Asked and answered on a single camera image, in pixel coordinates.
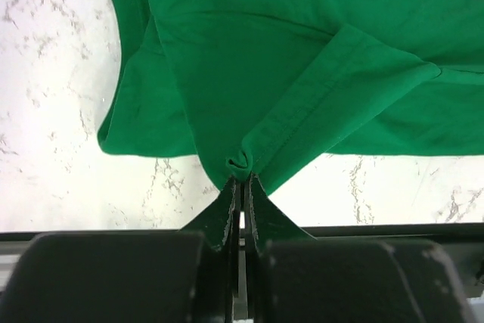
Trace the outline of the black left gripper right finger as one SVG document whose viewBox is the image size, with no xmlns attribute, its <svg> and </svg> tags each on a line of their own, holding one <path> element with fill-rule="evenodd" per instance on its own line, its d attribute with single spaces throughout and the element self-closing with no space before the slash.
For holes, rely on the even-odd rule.
<svg viewBox="0 0 484 323">
<path fill-rule="evenodd" d="M 477 224 L 300 228 L 244 183 L 247 288 L 257 322 L 476 322 Z"/>
</svg>

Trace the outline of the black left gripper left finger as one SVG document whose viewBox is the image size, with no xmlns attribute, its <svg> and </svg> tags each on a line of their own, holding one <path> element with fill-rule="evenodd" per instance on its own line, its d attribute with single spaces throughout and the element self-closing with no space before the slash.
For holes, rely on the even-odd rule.
<svg viewBox="0 0 484 323">
<path fill-rule="evenodd" d="M 3 322 L 230 322 L 237 183 L 184 228 L 36 236 L 1 295 Z"/>
</svg>

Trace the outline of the green t-shirt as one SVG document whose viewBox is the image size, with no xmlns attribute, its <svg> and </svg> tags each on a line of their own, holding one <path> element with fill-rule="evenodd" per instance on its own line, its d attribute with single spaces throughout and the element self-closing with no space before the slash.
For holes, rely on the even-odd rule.
<svg viewBox="0 0 484 323">
<path fill-rule="evenodd" d="M 107 154 L 273 192 L 324 153 L 483 153 L 483 0 L 112 2 Z"/>
</svg>

